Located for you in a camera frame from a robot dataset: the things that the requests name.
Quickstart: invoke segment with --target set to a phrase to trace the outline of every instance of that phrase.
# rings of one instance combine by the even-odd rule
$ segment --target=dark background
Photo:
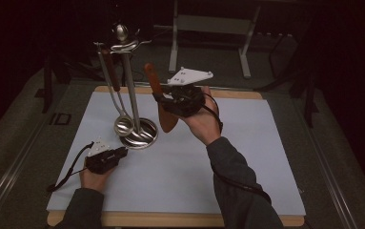
[[[153,24],[172,24],[169,0],[91,2],[0,0],[0,118],[27,80],[43,67],[51,47],[77,61],[86,61],[91,41],[109,39],[107,31],[112,22],[120,19],[142,28],[142,35],[147,37],[152,35]],[[187,0],[180,9],[206,13],[206,1],[194,2]],[[218,2],[213,1],[213,11]],[[316,85],[365,173],[365,0],[336,0],[330,4],[328,8],[313,6],[305,10],[269,4],[262,9],[256,30],[292,33],[303,42],[303,56],[316,63],[318,69]],[[245,13],[221,7],[219,11],[230,17]],[[315,15],[312,29],[304,37],[304,27],[297,24],[304,25],[301,21],[309,20],[310,15]]]

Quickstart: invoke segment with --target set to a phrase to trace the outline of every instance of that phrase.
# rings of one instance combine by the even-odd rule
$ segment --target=sleeve
[[[75,190],[66,214],[54,229],[100,229],[104,196],[93,190],[80,188]]]
[[[209,159],[218,174],[236,182],[258,189],[256,175],[245,157],[230,141],[220,137],[207,146]],[[262,196],[241,190],[217,176],[213,177],[214,192],[220,206],[226,229],[235,228],[283,228],[273,206]]]

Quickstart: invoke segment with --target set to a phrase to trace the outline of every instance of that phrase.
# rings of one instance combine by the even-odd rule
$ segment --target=white plastic attachment
[[[102,152],[108,151],[110,149],[110,145],[106,143],[104,140],[99,137],[92,145],[90,151],[88,152],[88,156],[95,156]]]
[[[170,86],[183,86],[187,84],[192,84],[201,80],[212,78],[212,72],[202,72],[197,70],[185,69],[184,67],[168,80],[168,85]]]

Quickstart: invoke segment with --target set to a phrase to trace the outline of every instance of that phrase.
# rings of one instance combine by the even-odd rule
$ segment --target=metal frame
[[[170,56],[169,72],[176,72],[178,56],[177,34],[178,30],[183,31],[208,31],[230,34],[244,34],[246,40],[242,48],[238,49],[239,59],[244,78],[250,78],[251,72],[248,65],[247,50],[253,37],[253,31],[260,12],[260,6],[256,7],[252,20],[218,18],[206,16],[178,15],[178,0],[173,1],[173,26],[172,26],[172,48]]]
[[[6,198],[10,194],[10,191],[15,184],[16,180],[21,175],[21,172],[24,168],[24,164],[27,161],[30,151],[33,147],[34,142],[37,140],[37,138],[40,136],[40,134],[43,131],[43,128],[49,123],[49,120],[51,120],[51,117],[54,113],[54,110],[60,103],[61,98],[64,96],[64,93],[66,92],[68,88],[68,85],[63,85],[61,87],[57,87],[54,92],[54,100],[52,101],[51,105],[48,107],[45,113],[43,113],[37,122],[37,124],[34,126],[32,132],[30,133],[30,136],[28,137],[27,141],[24,143],[22,149],[20,152],[18,152],[15,160],[12,162],[10,167],[7,169],[5,174],[0,179],[0,209],[2,205],[4,204]]]
[[[357,229],[358,226],[355,222],[355,217],[349,208],[348,200],[345,198],[342,189],[340,188],[334,172],[331,169],[331,166],[328,162],[328,159],[325,157],[325,153],[321,148],[321,145],[317,138],[315,137],[313,128],[308,126],[307,120],[303,118],[301,115],[301,108],[296,103],[296,100],[293,99],[293,104],[295,110],[297,112],[298,118],[302,121],[302,125],[304,130],[313,144],[314,152],[317,156],[317,162],[319,169],[321,171],[321,175],[324,178],[324,181],[327,185],[327,189],[331,195],[333,204],[335,205],[336,211],[340,217],[344,229]]]

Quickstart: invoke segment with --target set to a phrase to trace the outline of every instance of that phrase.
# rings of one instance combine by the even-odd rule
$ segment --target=wooden table edge
[[[108,93],[108,86],[98,86],[94,90],[98,93]],[[128,88],[121,87],[121,93],[127,93]],[[150,87],[136,87],[135,92],[137,94],[151,94],[152,88]],[[229,90],[216,90],[212,89],[213,97],[224,97],[224,98],[246,98],[246,99],[263,99],[262,95],[257,92],[242,92],[242,91],[229,91]]]
[[[65,211],[49,211],[48,225],[54,226]],[[279,216],[284,226],[301,226],[303,216]],[[220,214],[103,212],[103,226],[119,227],[223,227]]]

